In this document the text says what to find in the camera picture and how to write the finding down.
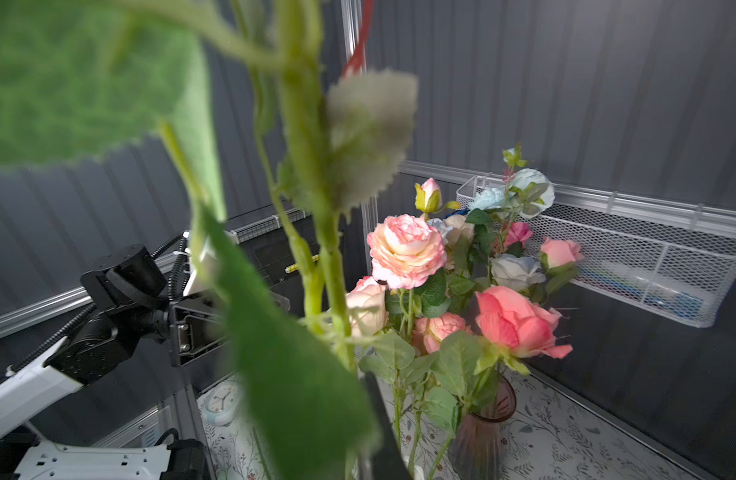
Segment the cream pink rose stem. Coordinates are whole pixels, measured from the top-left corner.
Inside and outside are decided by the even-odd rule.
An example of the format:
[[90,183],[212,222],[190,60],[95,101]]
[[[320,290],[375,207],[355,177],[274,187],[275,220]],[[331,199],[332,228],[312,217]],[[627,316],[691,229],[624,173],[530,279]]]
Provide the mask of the cream pink rose stem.
[[461,238],[469,242],[474,238],[474,225],[468,223],[461,214],[450,215],[445,219],[432,218],[427,224],[438,231],[445,246],[454,247]]

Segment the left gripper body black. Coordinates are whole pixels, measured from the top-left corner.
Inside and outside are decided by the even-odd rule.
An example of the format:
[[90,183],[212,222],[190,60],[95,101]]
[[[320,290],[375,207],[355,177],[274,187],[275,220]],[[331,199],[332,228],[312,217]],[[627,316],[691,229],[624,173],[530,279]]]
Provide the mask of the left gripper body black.
[[185,367],[228,341],[221,308],[207,293],[172,301],[167,320],[173,367]]

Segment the pink carnation flower stem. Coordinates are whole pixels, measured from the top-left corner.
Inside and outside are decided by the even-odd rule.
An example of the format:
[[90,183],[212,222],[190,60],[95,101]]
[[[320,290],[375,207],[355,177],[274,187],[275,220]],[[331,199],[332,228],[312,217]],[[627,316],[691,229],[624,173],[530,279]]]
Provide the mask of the pink carnation flower stem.
[[421,441],[433,354],[441,343],[432,327],[450,305],[448,226],[435,216],[446,208],[441,188],[429,178],[415,191],[416,215],[390,215],[367,236],[377,319],[383,324],[374,352],[361,361],[391,385],[392,432],[400,447],[410,448],[410,462]]

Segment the white green peony stem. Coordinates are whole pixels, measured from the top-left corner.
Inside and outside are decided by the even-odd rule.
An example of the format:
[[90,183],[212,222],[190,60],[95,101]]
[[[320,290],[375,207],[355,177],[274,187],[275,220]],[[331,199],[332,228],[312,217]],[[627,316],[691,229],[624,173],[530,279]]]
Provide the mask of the white green peony stem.
[[492,211],[532,219],[554,205],[554,184],[541,171],[527,167],[520,143],[504,150],[503,160],[506,164],[504,185],[477,193],[468,204],[470,211]]

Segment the pale blue white rose stem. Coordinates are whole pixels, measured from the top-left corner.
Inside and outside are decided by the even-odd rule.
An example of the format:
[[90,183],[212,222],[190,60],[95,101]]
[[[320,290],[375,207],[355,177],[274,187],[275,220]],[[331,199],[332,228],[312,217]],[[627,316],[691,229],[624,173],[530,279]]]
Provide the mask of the pale blue white rose stem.
[[541,264],[531,257],[502,254],[490,260],[495,283],[517,292],[527,291],[533,285],[544,283],[547,278]]

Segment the cream white rose stem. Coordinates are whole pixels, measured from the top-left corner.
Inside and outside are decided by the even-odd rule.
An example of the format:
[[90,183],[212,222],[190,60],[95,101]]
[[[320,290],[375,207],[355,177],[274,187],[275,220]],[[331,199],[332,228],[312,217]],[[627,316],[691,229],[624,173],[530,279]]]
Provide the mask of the cream white rose stem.
[[353,337],[371,337],[387,324],[385,304],[387,286],[372,276],[360,279],[346,296]]

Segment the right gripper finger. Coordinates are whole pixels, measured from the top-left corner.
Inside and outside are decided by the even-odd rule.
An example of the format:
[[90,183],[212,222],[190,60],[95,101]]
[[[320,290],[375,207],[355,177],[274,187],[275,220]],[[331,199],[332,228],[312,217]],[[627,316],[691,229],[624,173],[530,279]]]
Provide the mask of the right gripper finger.
[[404,462],[401,450],[392,430],[378,380],[373,373],[366,373],[362,378],[373,412],[379,426],[378,446],[362,454],[358,461],[358,478],[360,480],[411,480],[412,475]]

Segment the deep pink rose stem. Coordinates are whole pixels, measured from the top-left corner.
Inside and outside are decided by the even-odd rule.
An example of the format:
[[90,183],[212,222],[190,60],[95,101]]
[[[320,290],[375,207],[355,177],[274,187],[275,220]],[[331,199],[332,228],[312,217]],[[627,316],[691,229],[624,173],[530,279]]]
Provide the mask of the deep pink rose stem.
[[480,333],[453,333],[431,353],[436,356],[431,367],[435,387],[428,399],[443,401],[438,427],[446,432],[431,471],[442,462],[464,418],[495,399],[504,369],[529,375],[526,359],[560,360],[573,351],[571,345],[558,342],[555,330],[562,315],[557,310],[545,309],[504,286],[478,292],[476,299],[475,323]]

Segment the peach spray rose stem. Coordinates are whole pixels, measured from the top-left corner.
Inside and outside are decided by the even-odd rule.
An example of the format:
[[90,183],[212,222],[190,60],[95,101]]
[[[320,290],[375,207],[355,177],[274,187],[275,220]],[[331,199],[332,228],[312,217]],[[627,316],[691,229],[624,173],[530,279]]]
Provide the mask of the peach spray rose stem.
[[442,342],[451,334],[463,331],[472,334],[464,318],[446,312],[437,318],[419,318],[415,322],[412,344],[422,355],[437,352]]

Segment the light pink rose stem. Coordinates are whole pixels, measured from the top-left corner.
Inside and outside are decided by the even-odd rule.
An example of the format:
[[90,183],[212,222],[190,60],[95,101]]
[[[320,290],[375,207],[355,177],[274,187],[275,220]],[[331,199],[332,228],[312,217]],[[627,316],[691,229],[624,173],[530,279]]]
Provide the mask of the light pink rose stem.
[[579,274],[579,263],[585,259],[581,245],[571,240],[547,238],[540,248],[540,261],[549,280],[548,295],[554,294]]

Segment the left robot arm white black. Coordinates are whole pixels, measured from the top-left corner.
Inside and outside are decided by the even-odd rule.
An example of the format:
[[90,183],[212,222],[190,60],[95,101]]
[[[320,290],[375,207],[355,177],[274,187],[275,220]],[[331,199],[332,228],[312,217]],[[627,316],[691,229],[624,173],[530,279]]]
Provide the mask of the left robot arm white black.
[[42,438],[28,421],[130,359],[144,339],[169,342],[185,366],[217,349],[218,310],[200,286],[186,235],[156,251],[133,245],[81,279],[91,302],[0,376],[0,479],[209,479],[210,452],[168,428],[152,445],[93,448]]

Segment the magenta rose stem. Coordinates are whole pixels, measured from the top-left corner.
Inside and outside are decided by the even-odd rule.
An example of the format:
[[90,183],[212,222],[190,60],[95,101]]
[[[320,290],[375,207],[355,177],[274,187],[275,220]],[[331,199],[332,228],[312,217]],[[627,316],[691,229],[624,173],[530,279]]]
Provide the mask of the magenta rose stem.
[[532,236],[533,231],[528,223],[514,222],[510,226],[504,245],[506,248],[509,248],[513,244],[520,243],[525,247]]

